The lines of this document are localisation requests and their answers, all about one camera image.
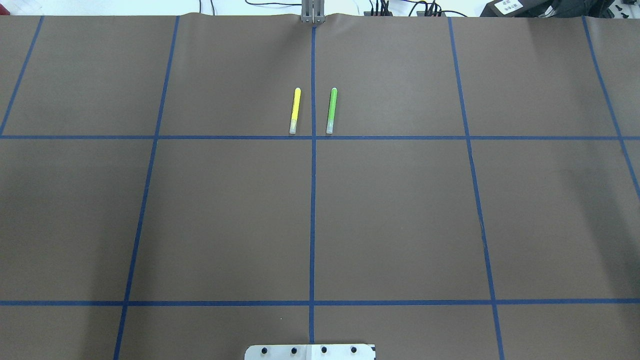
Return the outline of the green marker pen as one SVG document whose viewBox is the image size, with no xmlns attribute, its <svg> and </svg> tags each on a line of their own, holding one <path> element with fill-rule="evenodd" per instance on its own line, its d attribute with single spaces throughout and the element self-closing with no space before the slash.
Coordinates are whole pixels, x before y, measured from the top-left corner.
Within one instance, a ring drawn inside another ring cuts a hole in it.
<svg viewBox="0 0 640 360">
<path fill-rule="evenodd" d="M 329 102 L 327 105 L 327 121 L 326 121 L 327 135 L 334 134 L 335 118 L 336 118 L 336 111 L 337 111 L 337 105 L 338 105 L 338 93 L 339 92 L 336 87 L 333 87 L 332 89 L 330 89 Z"/>
</svg>

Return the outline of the yellow marker pen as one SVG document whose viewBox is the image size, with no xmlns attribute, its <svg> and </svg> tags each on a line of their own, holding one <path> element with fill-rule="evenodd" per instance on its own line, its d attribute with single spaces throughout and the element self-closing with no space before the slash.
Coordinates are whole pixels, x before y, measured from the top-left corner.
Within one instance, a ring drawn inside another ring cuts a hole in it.
<svg viewBox="0 0 640 360">
<path fill-rule="evenodd" d="M 297 87 L 294 89 L 294 94 L 292 98 L 292 106 L 291 106 L 291 114 L 289 121 L 288 134 L 295 135 L 297 134 L 297 125 L 298 118 L 300 114 L 300 105 L 302 100 L 302 89 Z"/>
</svg>

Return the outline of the brown paper table cover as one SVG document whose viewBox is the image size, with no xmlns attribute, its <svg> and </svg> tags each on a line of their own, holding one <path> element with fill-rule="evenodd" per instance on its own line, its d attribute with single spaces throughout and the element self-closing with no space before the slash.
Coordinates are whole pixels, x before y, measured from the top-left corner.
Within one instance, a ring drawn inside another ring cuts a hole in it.
<svg viewBox="0 0 640 360">
<path fill-rule="evenodd" d="M 2 16 L 0 296 L 3 360 L 637 360 L 639 20 Z"/>
</svg>

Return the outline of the black box white label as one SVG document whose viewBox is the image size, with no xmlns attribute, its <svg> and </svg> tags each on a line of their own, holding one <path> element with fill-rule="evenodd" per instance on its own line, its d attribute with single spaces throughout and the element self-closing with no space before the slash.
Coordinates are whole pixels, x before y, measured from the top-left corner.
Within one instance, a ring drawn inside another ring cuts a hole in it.
<svg viewBox="0 0 640 360">
<path fill-rule="evenodd" d="M 485 4 L 481 18 L 537 18 L 553 8 L 554 0 L 492 0 Z"/>
</svg>

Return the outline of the aluminium frame post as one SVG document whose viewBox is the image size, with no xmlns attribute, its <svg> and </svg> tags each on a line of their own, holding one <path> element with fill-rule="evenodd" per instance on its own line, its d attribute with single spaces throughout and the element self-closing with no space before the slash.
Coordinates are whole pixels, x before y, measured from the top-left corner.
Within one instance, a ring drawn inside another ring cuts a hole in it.
<svg viewBox="0 0 640 360">
<path fill-rule="evenodd" d="M 326 21 L 324 0 L 302 0 L 301 22 L 320 25 Z"/>
</svg>

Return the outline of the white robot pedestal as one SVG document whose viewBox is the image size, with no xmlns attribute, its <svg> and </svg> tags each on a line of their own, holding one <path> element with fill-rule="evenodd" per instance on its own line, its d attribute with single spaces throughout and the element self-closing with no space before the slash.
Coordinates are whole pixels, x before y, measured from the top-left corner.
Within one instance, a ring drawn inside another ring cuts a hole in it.
<svg viewBox="0 0 640 360">
<path fill-rule="evenodd" d="M 245 360 L 375 360 L 372 344 L 263 344 L 251 345 Z"/>
</svg>

